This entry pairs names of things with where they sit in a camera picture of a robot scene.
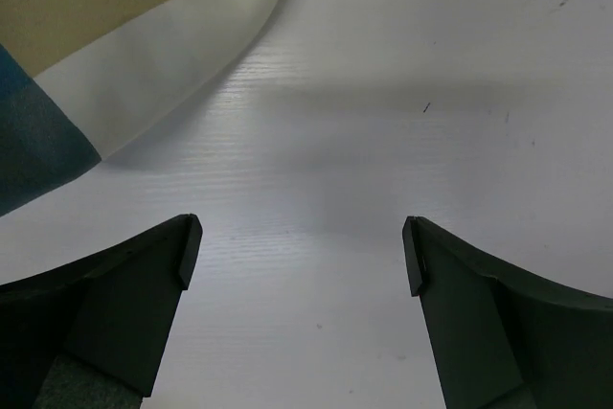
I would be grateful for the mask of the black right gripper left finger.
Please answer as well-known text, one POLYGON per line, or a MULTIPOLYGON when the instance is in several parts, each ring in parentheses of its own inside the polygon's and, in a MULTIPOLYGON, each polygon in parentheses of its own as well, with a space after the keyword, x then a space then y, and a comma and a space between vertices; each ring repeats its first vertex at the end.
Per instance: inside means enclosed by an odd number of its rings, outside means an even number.
POLYGON ((150 397, 202 226, 173 217, 1 287, 4 408, 138 408, 150 397))

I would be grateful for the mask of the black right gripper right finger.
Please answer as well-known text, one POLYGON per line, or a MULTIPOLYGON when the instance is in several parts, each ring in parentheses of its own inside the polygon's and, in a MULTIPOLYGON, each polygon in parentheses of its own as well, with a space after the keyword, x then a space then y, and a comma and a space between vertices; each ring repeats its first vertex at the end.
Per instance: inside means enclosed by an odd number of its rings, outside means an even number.
POLYGON ((609 408, 612 301, 410 216, 402 229, 448 408, 609 408))

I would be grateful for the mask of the blue beige striped placemat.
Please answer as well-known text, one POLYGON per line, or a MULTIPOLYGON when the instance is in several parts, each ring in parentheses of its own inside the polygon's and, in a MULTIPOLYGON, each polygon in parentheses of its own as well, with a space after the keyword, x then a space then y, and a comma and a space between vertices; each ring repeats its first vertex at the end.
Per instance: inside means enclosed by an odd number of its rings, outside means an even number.
POLYGON ((1 211, 91 170, 228 67, 279 0, 1 0, 1 211))

